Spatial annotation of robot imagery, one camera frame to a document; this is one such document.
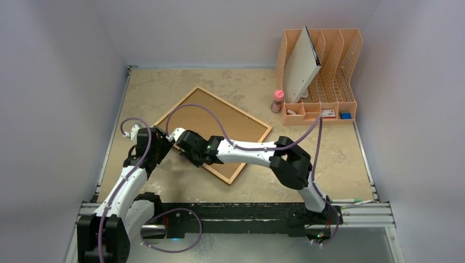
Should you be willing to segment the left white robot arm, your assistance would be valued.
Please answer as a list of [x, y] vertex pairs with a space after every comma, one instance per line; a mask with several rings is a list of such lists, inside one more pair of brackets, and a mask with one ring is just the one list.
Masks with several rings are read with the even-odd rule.
[[159, 127], [131, 129], [135, 145], [123, 162], [121, 175], [104, 202], [76, 224], [78, 262], [126, 262], [131, 240], [146, 221], [163, 219], [160, 197], [140, 193], [152, 171], [173, 146]]

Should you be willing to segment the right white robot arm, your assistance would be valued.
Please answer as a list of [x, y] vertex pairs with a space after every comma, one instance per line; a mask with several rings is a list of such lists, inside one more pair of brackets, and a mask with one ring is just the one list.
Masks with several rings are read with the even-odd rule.
[[330, 214], [327, 197], [315, 183], [310, 154], [286, 136], [261, 143], [227, 141], [222, 136], [206, 140], [192, 130], [177, 128], [169, 139], [181, 150], [181, 155], [197, 167], [245, 163], [269, 168], [284, 187], [299, 193], [311, 221], [321, 223]]

